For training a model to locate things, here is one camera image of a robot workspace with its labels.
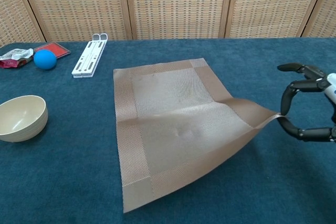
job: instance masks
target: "bowl rim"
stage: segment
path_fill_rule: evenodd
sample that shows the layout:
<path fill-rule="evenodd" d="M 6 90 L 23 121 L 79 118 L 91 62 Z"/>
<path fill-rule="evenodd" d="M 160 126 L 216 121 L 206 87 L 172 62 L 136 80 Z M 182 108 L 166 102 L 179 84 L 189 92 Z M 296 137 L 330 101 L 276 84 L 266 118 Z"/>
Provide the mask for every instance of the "bowl rim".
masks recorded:
<path fill-rule="evenodd" d="M 1 132 L 0 132 L 0 136 L 11 135 L 11 134 L 17 133 L 17 132 L 19 132 L 19 131 L 22 131 L 22 130 L 28 128 L 29 126 L 31 126 L 32 124 L 34 124 L 39 118 L 41 118 L 41 116 L 45 113 L 46 108 L 47 108 L 47 103 L 46 103 L 46 101 L 45 101 L 42 97 L 39 97 L 38 95 L 33 95 L 33 94 L 21 95 L 20 97 L 12 98 L 12 99 L 10 99 L 10 100 L 8 100 L 8 101 L 6 101 L 6 102 L 0 104 L 0 107 L 1 107 L 2 105 L 6 104 L 6 103 L 9 103 L 9 102 L 11 102 L 11 101 L 13 101 L 13 100 L 17 100 L 17 99 L 20 99 L 20 98 L 23 98 L 23 97 L 36 97 L 36 98 L 42 100 L 42 101 L 43 101 L 43 105 L 44 105 L 44 107 L 43 107 L 43 110 L 42 110 L 41 114 L 40 114 L 34 121 L 32 121 L 29 125 L 27 125 L 26 127 L 22 128 L 22 129 L 19 129 L 19 130 L 17 130 L 17 131 L 12 131 L 12 132 L 5 133 L 5 134 L 1 134 Z"/>

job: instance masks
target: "table surface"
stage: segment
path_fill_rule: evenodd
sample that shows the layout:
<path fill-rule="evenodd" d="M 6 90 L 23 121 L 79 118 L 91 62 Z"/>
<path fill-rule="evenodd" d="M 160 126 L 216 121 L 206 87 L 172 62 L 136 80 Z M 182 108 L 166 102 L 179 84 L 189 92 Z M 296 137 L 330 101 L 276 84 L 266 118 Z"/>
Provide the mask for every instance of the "table surface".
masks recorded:
<path fill-rule="evenodd" d="M 1 223 L 334 223 L 336 145 L 298 141 L 276 120 L 206 176 L 123 214 L 113 69 L 203 57 L 234 97 L 279 111 L 285 87 L 303 76 L 277 66 L 331 73 L 336 38 L 109 41 L 85 79 L 71 72 L 86 42 L 60 44 L 71 55 L 53 70 L 0 69 L 0 103 L 34 94 L 49 110 L 37 137 L 0 141 Z M 332 126 L 332 110 L 322 93 L 300 93 L 289 115 L 300 127 Z"/>

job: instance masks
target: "blue ball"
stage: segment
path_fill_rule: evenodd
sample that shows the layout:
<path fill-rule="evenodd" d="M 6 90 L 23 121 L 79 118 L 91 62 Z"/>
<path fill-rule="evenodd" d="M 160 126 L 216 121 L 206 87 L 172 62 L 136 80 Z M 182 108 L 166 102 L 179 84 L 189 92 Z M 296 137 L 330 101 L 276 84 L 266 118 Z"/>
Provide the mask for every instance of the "blue ball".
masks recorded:
<path fill-rule="evenodd" d="M 38 68 L 49 70 L 56 66 L 57 58 L 55 54 L 46 49 L 37 51 L 34 55 L 34 63 Z"/>

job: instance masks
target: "bowl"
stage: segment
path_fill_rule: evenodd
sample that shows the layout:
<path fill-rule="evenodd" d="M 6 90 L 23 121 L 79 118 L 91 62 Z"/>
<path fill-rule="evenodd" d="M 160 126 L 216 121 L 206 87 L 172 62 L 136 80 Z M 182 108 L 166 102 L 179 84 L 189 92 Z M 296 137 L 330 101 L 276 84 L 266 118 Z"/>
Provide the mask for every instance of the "bowl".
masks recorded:
<path fill-rule="evenodd" d="M 48 121 L 46 101 L 36 95 L 16 97 L 0 105 L 0 140 L 22 142 L 38 135 Z"/>

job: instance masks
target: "woven screen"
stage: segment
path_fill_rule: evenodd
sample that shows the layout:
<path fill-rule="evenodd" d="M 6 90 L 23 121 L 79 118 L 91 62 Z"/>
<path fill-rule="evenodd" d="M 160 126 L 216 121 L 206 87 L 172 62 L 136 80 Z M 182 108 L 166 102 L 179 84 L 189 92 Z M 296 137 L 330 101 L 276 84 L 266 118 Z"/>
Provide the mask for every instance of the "woven screen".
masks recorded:
<path fill-rule="evenodd" d="M 43 40 L 36 21 L 31 19 L 23 1 L 0 0 L 0 47 L 13 42 Z"/>
<path fill-rule="evenodd" d="M 31 0 L 48 40 L 126 39 L 121 0 Z"/>
<path fill-rule="evenodd" d="M 216 38 L 223 0 L 133 0 L 138 39 Z"/>
<path fill-rule="evenodd" d="M 319 0 L 312 15 L 311 29 L 305 36 L 336 37 L 336 0 Z"/>
<path fill-rule="evenodd" d="M 312 0 L 232 0 L 226 37 L 295 37 Z"/>

